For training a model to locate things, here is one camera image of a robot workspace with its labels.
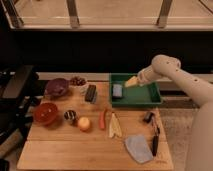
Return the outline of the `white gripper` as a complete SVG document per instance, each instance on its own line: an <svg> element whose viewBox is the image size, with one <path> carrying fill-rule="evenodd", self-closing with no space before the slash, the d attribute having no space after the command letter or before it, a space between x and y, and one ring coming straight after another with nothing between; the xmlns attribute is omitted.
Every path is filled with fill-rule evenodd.
<svg viewBox="0 0 213 171"><path fill-rule="evenodd" d="M141 71L138 72L137 77L132 76L129 80L127 80L124 84L125 87L132 87L139 84L140 86L144 86L150 84L158 79L162 78L162 75L156 73L151 66L148 66Z"/></svg>

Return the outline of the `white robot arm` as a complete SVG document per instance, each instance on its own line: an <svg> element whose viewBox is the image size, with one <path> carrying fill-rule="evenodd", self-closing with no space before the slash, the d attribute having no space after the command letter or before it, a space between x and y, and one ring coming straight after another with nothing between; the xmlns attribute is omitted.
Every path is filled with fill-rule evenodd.
<svg viewBox="0 0 213 171"><path fill-rule="evenodd" d="M175 83L198 107L184 171L213 171L213 84L184 71L178 58L160 54L130 77L125 86L145 86L163 77Z"/></svg>

